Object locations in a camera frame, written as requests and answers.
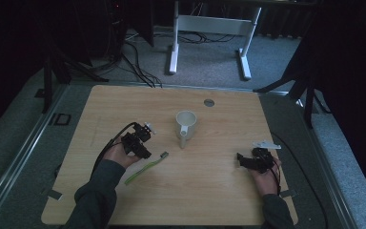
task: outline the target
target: white stand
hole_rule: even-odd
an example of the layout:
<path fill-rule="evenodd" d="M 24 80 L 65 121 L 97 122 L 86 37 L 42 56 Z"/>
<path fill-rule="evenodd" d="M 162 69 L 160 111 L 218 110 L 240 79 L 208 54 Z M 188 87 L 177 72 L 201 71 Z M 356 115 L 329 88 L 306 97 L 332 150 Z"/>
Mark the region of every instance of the white stand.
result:
<path fill-rule="evenodd" d="M 251 79 L 251 70 L 249 68 L 246 54 L 251 45 L 254 29 L 257 25 L 257 19 L 261 8 L 256 8 L 251 21 L 237 20 L 227 18 L 203 17 L 179 15 L 179 2 L 174 2 L 174 20 L 173 20 L 173 47 L 171 56 L 171 74 L 177 73 L 177 56 L 179 54 L 179 44 L 177 43 L 179 31 L 199 31 L 208 33 L 222 33 L 230 35 L 246 36 L 246 42 L 243 49 L 239 49 L 239 57 L 242 65 L 242 71 L 245 79 Z"/>

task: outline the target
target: person's right hand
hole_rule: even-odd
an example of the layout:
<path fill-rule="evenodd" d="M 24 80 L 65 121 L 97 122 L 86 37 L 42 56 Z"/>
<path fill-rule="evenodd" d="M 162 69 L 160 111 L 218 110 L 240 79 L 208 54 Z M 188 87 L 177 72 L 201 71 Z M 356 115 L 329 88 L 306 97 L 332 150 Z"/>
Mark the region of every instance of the person's right hand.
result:
<path fill-rule="evenodd" d="M 278 168 L 281 165 L 281 161 L 274 157 L 274 166 L 272 168 L 273 172 L 277 179 L 278 176 Z M 271 170 L 267 170 L 266 173 L 260 174 L 257 170 L 248 169 L 251 173 L 252 177 L 254 177 L 254 182 L 257 187 L 258 193 L 263 197 L 268 194 L 277 195 L 277 183 L 275 181 L 275 176 L 273 175 Z"/>
<path fill-rule="evenodd" d="M 119 163 L 124 168 L 128 168 L 141 158 L 138 156 L 128 156 L 124 151 L 121 136 L 115 141 L 115 144 L 103 155 L 103 159 L 112 160 Z"/>

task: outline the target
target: metal frame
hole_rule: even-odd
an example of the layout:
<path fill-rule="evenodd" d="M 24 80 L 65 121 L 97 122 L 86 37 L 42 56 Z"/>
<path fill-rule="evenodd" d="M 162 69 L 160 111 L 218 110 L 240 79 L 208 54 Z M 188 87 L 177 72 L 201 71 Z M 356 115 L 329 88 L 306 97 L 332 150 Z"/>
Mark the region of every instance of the metal frame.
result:
<path fill-rule="evenodd" d="M 28 162 L 28 159 L 34 150 L 35 145 L 37 144 L 48 123 L 50 122 L 50 119 L 54 114 L 54 111 L 59 104 L 62 95 L 65 93 L 67 86 L 68 85 L 64 84 L 59 85 L 59 88 L 54 95 L 54 100 L 50 108 L 45 114 L 41 114 L 28 138 L 25 140 L 21 149 L 16 154 L 16 157 L 11 162 L 9 168 L 7 169 L 5 174 L 2 175 L 0 179 L 0 208 L 4 203 L 6 197 L 8 196 L 13 184 L 16 182 L 24 166 Z"/>
<path fill-rule="evenodd" d="M 223 33 L 230 35 L 246 36 L 243 49 L 239 49 L 239 60 L 242 66 L 245 79 L 251 79 L 251 70 L 249 68 L 248 57 L 246 56 L 251 46 L 254 30 L 257 25 L 257 19 L 261 8 L 254 11 L 252 20 L 237 20 L 227 18 L 179 15 L 179 2 L 174 2 L 174 20 L 173 20 L 173 47 L 171 56 L 171 66 L 169 72 L 177 73 L 177 56 L 179 54 L 178 33 L 179 31 L 201 31 L 208 33 Z"/>

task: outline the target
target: metal leg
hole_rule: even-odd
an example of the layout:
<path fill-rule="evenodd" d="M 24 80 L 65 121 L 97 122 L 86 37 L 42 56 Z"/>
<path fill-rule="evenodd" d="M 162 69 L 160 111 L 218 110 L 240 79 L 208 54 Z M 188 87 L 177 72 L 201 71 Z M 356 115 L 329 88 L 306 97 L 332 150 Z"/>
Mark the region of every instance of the metal leg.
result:
<path fill-rule="evenodd" d="M 249 34 L 246 37 L 245 47 L 243 49 L 239 49 L 239 57 L 240 57 L 240 63 L 242 65 L 243 76 L 245 77 L 245 79 L 248 80 L 252 78 L 252 75 L 251 70 L 249 68 L 248 57 L 246 56 L 246 54 L 248 53 L 248 49 L 251 46 L 251 41 L 252 38 L 254 37 L 254 30 L 256 28 L 257 19 L 260 15 L 260 12 L 261 8 L 256 8 L 254 16 L 252 18 L 252 27 L 249 30 Z"/>
<path fill-rule="evenodd" d="M 171 55 L 171 66 L 169 67 L 169 73 L 177 73 L 177 56 L 179 55 L 179 44 L 177 43 L 177 35 L 179 33 L 178 28 L 179 19 L 179 2 L 174 2 L 174 21 L 173 21 L 173 46 Z"/>

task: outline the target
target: green toothbrush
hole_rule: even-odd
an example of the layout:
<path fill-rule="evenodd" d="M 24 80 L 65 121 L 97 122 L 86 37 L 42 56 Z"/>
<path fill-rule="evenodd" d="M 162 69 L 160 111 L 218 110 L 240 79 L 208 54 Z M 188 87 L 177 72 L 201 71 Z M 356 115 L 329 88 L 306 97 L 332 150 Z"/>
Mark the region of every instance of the green toothbrush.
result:
<path fill-rule="evenodd" d="M 126 179 L 126 181 L 124 181 L 124 183 L 126 185 L 128 185 L 131 181 L 133 181 L 136 177 L 138 177 L 138 175 L 142 174 L 147 169 L 153 167 L 154 165 L 156 165 L 157 163 L 159 163 L 160 161 L 162 161 L 163 159 L 165 159 L 166 156 L 168 156 L 168 155 L 169 155 L 168 152 L 164 152 L 162 155 L 160 155 L 160 158 L 158 160 L 153 161 L 153 162 L 147 164 L 146 166 L 144 166 L 144 168 L 142 168 L 140 171 L 136 172 L 131 177 L 129 177 L 128 179 Z"/>

